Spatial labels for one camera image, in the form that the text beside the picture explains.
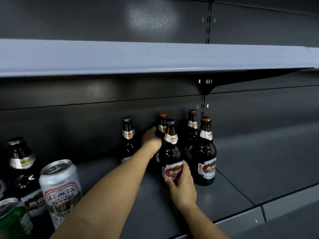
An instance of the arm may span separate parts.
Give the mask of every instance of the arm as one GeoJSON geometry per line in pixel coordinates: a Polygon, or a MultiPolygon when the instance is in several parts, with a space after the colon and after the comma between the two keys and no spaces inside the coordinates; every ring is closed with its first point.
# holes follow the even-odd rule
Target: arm
{"type": "Polygon", "coordinates": [[[194,239],[228,239],[196,205],[197,193],[189,166],[184,161],[183,172],[177,186],[170,178],[165,179],[172,200],[184,216],[194,239]]]}
{"type": "Polygon", "coordinates": [[[104,176],[77,204],[51,239],[116,239],[129,215],[146,166],[162,145],[155,127],[129,160],[104,176]]]}

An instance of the beer can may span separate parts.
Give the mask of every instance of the beer can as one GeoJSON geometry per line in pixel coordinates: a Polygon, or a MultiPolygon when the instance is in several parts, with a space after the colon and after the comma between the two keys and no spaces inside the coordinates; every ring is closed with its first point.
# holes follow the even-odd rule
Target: beer can
{"type": "Polygon", "coordinates": [[[39,183],[57,229],[82,198],[77,168],[68,159],[50,163],[41,170],[39,183]]]}
{"type": "Polygon", "coordinates": [[[31,239],[33,224],[23,202],[17,198],[0,201],[0,238],[31,239]]]}

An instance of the bottle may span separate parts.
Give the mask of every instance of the bottle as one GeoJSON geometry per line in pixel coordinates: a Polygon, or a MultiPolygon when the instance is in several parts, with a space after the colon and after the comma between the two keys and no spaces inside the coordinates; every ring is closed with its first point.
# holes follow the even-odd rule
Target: bottle
{"type": "Polygon", "coordinates": [[[121,142],[121,163],[124,163],[136,152],[136,142],[134,138],[135,130],[133,128],[132,119],[125,117],[123,119],[123,137],[121,142]]]}
{"type": "Polygon", "coordinates": [[[196,110],[189,110],[185,140],[185,158],[187,162],[192,159],[192,148],[197,139],[197,127],[196,110]]]}
{"type": "Polygon", "coordinates": [[[183,169],[183,158],[178,148],[178,136],[174,119],[166,119],[165,135],[162,147],[159,150],[159,160],[161,164],[160,181],[167,188],[164,178],[170,177],[174,182],[177,182],[183,169]]]}
{"type": "Polygon", "coordinates": [[[42,227],[50,223],[39,184],[42,165],[22,137],[8,140],[7,145],[12,172],[6,192],[10,197],[18,198],[26,205],[35,227],[42,227]]]}
{"type": "Polygon", "coordinates": [[[191,172],[194,183],[203,186],[210,185],[215,179],[217,150],[213,143],[211,123],[210,117],[201,117],[197,141],[192,149],[191,172]]]}
{"type": "MultiPolygon", "coordinates": [[[[164,135],[165,135],[165,130],[166,130],[166,117],[167,114],[166,113],[160,113],[159,116],[158,116],[158,122],[157,122],[157,129],[155,131],[155,135],[158,137],[158,138],[164,138],[164,135]]],[[[156,161],[157,162],[160,162],[160,159],[159,159],[159,151],[156,152],[156,161]]]]}

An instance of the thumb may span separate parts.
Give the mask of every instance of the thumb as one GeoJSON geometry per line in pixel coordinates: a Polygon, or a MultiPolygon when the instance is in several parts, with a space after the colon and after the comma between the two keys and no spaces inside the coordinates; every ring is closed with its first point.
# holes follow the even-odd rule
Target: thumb
{"type": "Polygon", "coordinates": [[[173,182],[171,178],[168,178],[168,177],[166,177],[164,180],[169,187],[169,191],[172,192],[176,188],[175,183],[173,182]]]}

